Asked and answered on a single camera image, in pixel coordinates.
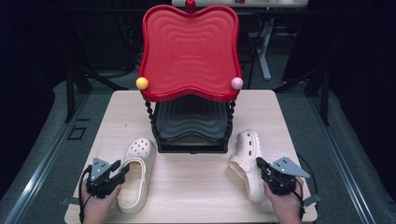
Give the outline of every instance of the dark background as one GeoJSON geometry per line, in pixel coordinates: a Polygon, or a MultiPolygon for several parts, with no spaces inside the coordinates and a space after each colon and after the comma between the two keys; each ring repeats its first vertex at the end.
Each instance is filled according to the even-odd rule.
{"type": "MultiPolygon", "coordinates": [[[[345,11],[352,17],[344,21],[303,20],[284,79],[301,76],[332,59],[328,70],[331,90],[383,185],[396,199],[396,6],[390,0],[373,2],[310,1],[310,11],[345,11]]],[[[101,0],[68,1],[60,7],[89,7],[93,3],[114,6],[101,0]]],[[[151,7],[169,1],[124,3],[127,7],[151,7]]],[[[0,4],[2,197],[47,119],[54,101],[52,88],[66,79],[70,69],[59,35],[74,59],[92,69],[130,69],[139,45],[126,41],[114,17],[48,17],[32,0],[0,4]]],[[[140,31],[134,26],[139,27],[139,20],[130,25],[127,28],[134,29],[138,43],[140,31]]]]}

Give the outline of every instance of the light wood tabletop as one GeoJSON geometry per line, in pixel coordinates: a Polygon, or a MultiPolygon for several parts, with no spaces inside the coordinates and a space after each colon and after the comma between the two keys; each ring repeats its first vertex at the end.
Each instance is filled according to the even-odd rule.
{"type": "MultiPolygon", "coordinates": [[[[236,154],[236,136],[255,130],[268,162],[288,156],[297,159],[290,134],[273,91],[241,91],[233,119],[233,134],[225,154],[157,153],[145,206],[136,214],[122,213],[114,204],[109,223],[238,223],[277,222],[271,203],[248,200],[243,180],[229,168],[236,154]]],[[[134,140],[147,137],[155,143],[145,101],[140,91],[116,91],[107,107],[84,169],[97,157],[122,160],[134,140]]],[[[78,196],[76,188],[74,197],[78,196]]],[[[304,197],[310,196],[304,185],[304,197]]],[[[79,223],[79,206],[70,204],[64,220],[79,223]]],[[[303,221],[317,218],[315,207],[305,210],[303,221]]]]}

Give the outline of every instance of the beige clog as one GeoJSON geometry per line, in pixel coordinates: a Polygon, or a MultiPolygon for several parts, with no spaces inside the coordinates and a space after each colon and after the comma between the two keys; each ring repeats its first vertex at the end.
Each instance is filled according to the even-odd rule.
{"type": "Polygon", "coordinates": [[[136,213],[145,205],[155,154],[156,147],[147,138],[137,139],[126,151],[121,168],[130,167],[117,199],[122,212],[136,213]]]}
{"type": "Polygon", "coordinates": [[[237,135],[236,155],[228,159],[228,165],[244,180],[247,197],[254,203],[265,199],[262,171],[257,167],[256,158],[262,157],[260,139],[252,129],[247,129],[237,135]]]}

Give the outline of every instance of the gray carpet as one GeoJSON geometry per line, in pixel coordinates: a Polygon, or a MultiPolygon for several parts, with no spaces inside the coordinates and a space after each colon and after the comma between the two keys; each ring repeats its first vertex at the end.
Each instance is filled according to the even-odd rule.
{"type": "MultiPolygon", "coordinates": [[[[252,89],[273,89],[281,84],[290,46],[292,46],[292,41],[289,39],[280,37],[272,39],[267,61],[273,79],[264,81],[260,67],[256,66],[252,89]]],[[[136,72],[112,80],[133,89],[135,77],[136,72]]],[[[111,90],[108,87],[95,80],[92,80],[91,83],[94,90],[83,101],[84,103],[72,121],[71,127],[67,129],[68,132],[63,141],[59,141],[57,136],[62,133],[66,118],[65,85],[62,83],[54,89],[56,102],[49,119],[20,174],[0,202],[0,211],[2,211],[0,222],[5,223],[10,212],[15,212],[14,205],[19,202],[18,199],[23,194],[23,190],[34,175],[36,168],[53,149],[54,143],[61,142],[59,153],[53,158],[50,172],[44,176],[45,181],[39,186],[38,193],[32,196],[29,201],[31,204],[25,206],[24,211],[18,211],[21,214],[17,220],[21,223],[64,223],[67,207],[61,205],[60,201],[63,197],[70,197],[74,192],[80,171],[91,149],[111,96],[111,90]],[[70,135],[72,138],[79,138],[82,130],[85,130],[85,133],[80,140],[67,140],[72,132],[73,134],[70,135]]],[[[305,98],[301,92],[303,87],[304,83],[296,86],[292,91],[279,93],[277,98],[296,151],[312,168],[317,180],[318,193],[323,197],[323,201],[318,204],[317,223],[362,223],[360,213],[351,200],[349,189],[346,187],[346,181],[336,166],[332,153],[333,146],[329,143],[321,120],[318,119],[318,112],[315,108],[317,99],[305,98]]],[[[331,126],[328,129],[341,148],[350,172],[355,177],[374,220],[376,223],[395,223],[395,203],[382,188],[373,166],[361,148],[356,134],[350,128],[333,94],[331,94],[329,104],[329,121],[331,126]]],[[[300,161],[300,163],[307,170],[304,162],[300,161]]],[[[308,179],[307,184],[313,193],[313,179],[308,179]]]]}

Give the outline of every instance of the red wavy tray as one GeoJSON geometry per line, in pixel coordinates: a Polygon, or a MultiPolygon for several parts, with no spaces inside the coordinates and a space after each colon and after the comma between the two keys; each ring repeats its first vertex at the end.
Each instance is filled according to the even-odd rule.
{"type": "Polygon", "coordinates": [[[168,5],[152,7],[143,19],[144,55],[139,77],[151,102],[186,94],[230,102],[239,90],[231,83],[242,78],[237,56],[239,23],[226,6],[182,11],[168,5]]]}

